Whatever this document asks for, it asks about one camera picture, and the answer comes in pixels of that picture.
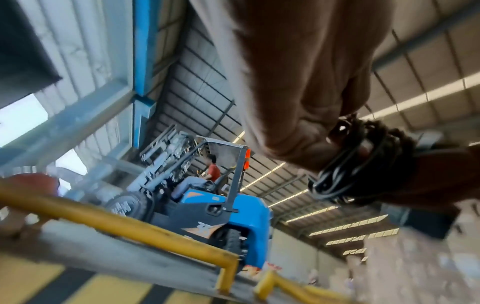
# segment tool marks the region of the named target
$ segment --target man in red shirt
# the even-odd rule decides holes
[[[206,164],[208,166],[207,175],[204,177],[196,177],[196,176],[189,176],[184,179],[171,193],[171,198],[173,200],[179,200],[182,198],[183,194],[187,192],[190,187],[202,187],[207,183],[207,181],[211,180],[215,182],[222,173],[217,166],[217,157],[213,154],[207,156]]]

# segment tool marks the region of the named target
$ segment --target black and yellow stripe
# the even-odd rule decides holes
[[[190,293],[0,253],[1,304],[234,304]]]

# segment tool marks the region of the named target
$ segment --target blue forklift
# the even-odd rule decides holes
[[[217,156],[217,165],[224,168],[222,176],[202,187],[191,187],[173,201],[174,187],[189,175],[199,175],[191,170],[192,162],[207,154]],[[105,205],[107,210],[238,254],[239,272],[246,265],[263,268],[272,211],[260,198],[240,193],[249,166],[248,146],[194,138],[173,125],[140,158],[148,167],[127,192]]]

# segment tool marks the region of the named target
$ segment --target jeans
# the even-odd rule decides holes
[[[171,193],[171,197],[174,200],[180,199],[183,194],[191,187],[202,187],[207,183],[206,179],[196,176],[189,176],[183,180]]]

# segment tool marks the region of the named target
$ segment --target metal barrier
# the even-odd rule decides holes
[[[321,288],[305,288],[295,282],[281,277],[275,271],[268,271],[253,290],[260,300],[266,300],[275,287],[305,304],[353,304],[349,298]]]
[[[216,284],[217,290],[221,293],[228,294],[235,280],[239,266],[238,255],[132,218],[61,197],[33,194],[28,188],[3,180],[0,180],[0,202],[2,205],[28,213],[53,219],[63,218],[102,232],[217,265],[222,268]]]

